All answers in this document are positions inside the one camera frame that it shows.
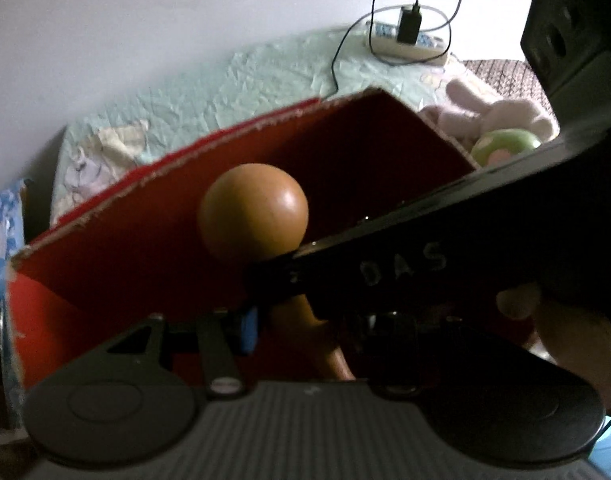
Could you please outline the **brown wooden ball massager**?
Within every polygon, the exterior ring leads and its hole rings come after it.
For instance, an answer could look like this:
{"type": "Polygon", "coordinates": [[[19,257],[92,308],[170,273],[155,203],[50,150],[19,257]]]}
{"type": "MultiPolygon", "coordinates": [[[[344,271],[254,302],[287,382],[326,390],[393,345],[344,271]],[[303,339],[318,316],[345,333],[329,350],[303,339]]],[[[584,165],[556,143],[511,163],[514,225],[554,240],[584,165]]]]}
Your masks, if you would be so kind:
{"type": "MultiPolygon", "coordinates": [[[[202,243],[232,263],[263,262],[292,252],[304,239],[307,222],[309,205],[299,183],[266,164],[243,164],[221,174],[198,211],[202,243]]],[[[327,380],[348,382],[354,375],[324,327],[304,296],[260,315],[260,330],[273,356],[294,356],[327,380]]]]}

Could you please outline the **green mushroom plush toy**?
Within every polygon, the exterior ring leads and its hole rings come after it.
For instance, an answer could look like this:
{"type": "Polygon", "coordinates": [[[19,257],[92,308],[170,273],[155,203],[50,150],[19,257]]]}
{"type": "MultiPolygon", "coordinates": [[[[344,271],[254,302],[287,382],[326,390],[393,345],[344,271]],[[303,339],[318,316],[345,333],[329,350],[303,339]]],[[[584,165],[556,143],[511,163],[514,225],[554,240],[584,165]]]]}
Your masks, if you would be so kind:
{"type": "Polygon", "coordinates": [[[485,167],[531,152],[540,145],[540,139],[528,130],[499,129],[484,133],[471,149],[470,155],[480,166],[485,167]]]}

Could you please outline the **large red cardboard box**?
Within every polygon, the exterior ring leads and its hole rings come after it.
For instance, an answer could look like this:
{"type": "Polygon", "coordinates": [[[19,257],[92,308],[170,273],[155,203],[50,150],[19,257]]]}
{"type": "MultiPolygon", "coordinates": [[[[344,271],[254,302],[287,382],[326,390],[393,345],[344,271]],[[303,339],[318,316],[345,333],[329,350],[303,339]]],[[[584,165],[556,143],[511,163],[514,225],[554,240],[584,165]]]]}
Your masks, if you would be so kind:
{"type": "Polygon", "coordinates": [[[296,179],[319,240],[416,202],[475,170],[450,136],[383,90],[307,100],[221,130],[74,208],[8,265],[13,368],[31,388],[149,315],[189,318],[210,266],[197,211],[247,162],[296,179]]]}

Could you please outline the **white bunny plush toy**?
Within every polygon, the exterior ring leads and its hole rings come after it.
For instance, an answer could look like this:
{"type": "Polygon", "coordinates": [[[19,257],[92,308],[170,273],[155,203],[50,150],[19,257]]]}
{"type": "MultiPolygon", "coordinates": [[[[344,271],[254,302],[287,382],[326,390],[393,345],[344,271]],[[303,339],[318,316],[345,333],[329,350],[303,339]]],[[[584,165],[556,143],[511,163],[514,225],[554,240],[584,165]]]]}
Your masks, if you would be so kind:
{"type": "Polygon", "coordinates": [[[527,99],[486,101],[465,82],[453,79],[445,87],[451,106],[440,107],[437,126],[456,139],[476,142],[484,133],[496,130],[522,129],[541,142],[553,140],[559,127],[539,104],[527,99]]]}

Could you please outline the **striped grey pillow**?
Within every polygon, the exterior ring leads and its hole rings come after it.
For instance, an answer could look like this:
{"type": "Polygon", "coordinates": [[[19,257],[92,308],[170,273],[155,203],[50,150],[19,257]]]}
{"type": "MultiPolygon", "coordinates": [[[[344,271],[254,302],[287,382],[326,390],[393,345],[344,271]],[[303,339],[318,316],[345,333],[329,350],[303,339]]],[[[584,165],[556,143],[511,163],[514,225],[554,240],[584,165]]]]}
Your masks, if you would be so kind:
{"type": "Polygon", "coordinates": [[[525,61],[468,60],[463,64],[506,99],[529,99],[555,116],[537,75],[525,61]]]}

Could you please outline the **white power strip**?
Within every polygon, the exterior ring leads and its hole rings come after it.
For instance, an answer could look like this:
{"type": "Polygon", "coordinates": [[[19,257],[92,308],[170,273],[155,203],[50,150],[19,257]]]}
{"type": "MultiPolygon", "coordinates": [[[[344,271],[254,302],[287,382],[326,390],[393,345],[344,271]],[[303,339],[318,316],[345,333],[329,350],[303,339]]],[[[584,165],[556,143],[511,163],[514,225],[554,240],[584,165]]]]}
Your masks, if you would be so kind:
{"type": "Polygon", "coordinates": [[[428,63],[435,66],[447,63],[449,49],[441,38],[420,32],[416,44],[412,46],[399,44],[397,32],[395,25],[375,22],[373,27],[369,27],[366,24],[366,47],[388,62],[428,63]]]}

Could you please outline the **black charger plug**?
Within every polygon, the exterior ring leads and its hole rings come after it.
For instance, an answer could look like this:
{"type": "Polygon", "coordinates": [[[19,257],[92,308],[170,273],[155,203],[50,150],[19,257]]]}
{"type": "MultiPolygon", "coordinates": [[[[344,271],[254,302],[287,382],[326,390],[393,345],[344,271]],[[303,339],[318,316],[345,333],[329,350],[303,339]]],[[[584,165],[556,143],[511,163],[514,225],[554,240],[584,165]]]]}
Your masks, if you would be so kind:
{"type": "Polygon", "coordinates": [[[412,44],[412,46],[416,44],[422,19],[418,3],[412,6],[402,6],[397,32],[399,44],[412,44]]]}

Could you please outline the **blue checkered cloth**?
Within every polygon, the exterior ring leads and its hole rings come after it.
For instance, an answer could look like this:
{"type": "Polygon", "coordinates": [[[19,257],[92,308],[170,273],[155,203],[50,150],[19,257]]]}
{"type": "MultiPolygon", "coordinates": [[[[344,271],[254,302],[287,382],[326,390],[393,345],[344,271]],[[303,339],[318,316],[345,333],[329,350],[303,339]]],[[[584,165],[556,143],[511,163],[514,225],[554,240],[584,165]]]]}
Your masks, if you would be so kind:
{"type": "Polygon", "coordinates": [[[21,179],[0,192],[0,302],[5,295],[6,262],[25,246],[26,195],[26,179],[21,179]]]}

